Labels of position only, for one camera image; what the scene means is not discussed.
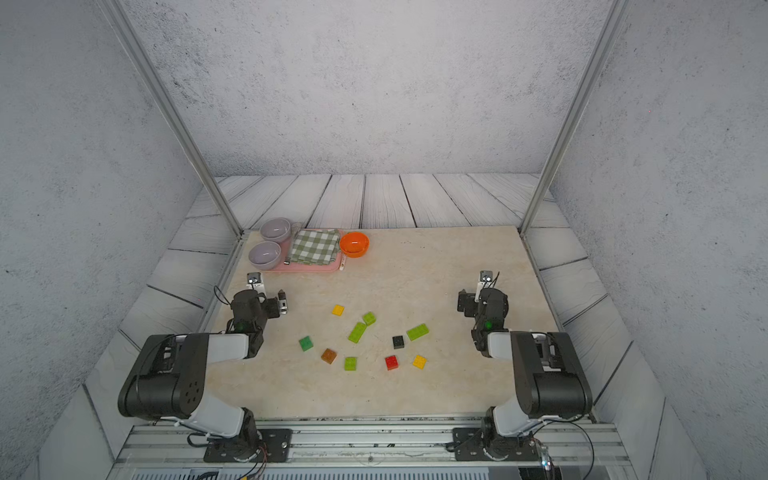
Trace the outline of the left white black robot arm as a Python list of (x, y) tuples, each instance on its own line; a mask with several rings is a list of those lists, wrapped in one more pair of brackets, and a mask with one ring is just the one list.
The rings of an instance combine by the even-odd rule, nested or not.
[(229, 302), (233, 317), (222, 333), (156, 334), (145, 341), (118, 394), (119, 413), (128, 418), (169, 421), (205, 439), (188, 444), (206, 450), (208, 463), (284, 462), (289, 429), (257, 429), (253, 413), (206, 391), (207, 368), (257, 356), (267, 322), (288, 312), (280, 290), (268, 298), (255, 289)]

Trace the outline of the long lime lego brick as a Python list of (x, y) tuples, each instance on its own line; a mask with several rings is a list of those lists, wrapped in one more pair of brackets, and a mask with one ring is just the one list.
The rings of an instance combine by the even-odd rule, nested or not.
[(354, 344), (358, 344), (359, 341), (362, 339), (362, 336), (364, 335), (365, 331), (367, 329), (367, 325), (363, 322), (357, 322), (355, 326), (353, 327), (352, 331), (348, 335), (348, 340)]

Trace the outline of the long lime lego plate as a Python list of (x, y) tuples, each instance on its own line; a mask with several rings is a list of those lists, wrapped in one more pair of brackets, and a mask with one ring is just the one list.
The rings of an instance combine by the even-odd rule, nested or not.
[(417, 325), (416, 327), (413, 327), (413, 328), (409, 329), (406, 332), (406, 335), (407, 335), (408, 339), (411, 342), (413, 342), (413, 341), (416, 341), (417, 339), (420, 339), (420, 338), (426, 336), (429, 332), (430, 332), (430, 330), (427, 327), (427, 325), (422, 323), (420, 325)]

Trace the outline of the red lego brick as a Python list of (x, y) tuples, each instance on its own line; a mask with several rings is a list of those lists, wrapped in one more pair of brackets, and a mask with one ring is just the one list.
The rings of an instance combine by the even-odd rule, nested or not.
[(387, 370), (394, 370), (399, 367), (399, 362), (395, 355), (391, 355), (385, 358)]

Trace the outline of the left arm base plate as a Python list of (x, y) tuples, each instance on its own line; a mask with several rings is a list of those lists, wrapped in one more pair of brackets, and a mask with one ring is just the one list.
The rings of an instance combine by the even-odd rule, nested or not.
[(237, 437), (214, 439), (203, 455), (205, 463), (285, 463), (291, 429), (246, 430)]

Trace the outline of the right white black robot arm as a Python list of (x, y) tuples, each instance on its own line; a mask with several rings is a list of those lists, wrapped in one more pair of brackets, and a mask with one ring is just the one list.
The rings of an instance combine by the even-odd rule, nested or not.
[(474, 320), (471, 337), (477, 351), (512, 363), (515, 397), (490, 407), (478, 430), (453, 430), (455, 458), (545, 460), (546, 448), (536, 432), (548, 423), (577, 421), (593, 407), (591, 387), (570, 336), (507, 329), (508, 297), (494, 287), (460, 291), (457, 311)]

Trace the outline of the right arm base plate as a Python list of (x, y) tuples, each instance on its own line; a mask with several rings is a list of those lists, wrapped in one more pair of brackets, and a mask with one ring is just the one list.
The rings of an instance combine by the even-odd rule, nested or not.
[(445, 445), (456, 461), (537, 462), (536, 447), (525, 436), (503, 437), (481, 429), (454, 428)]

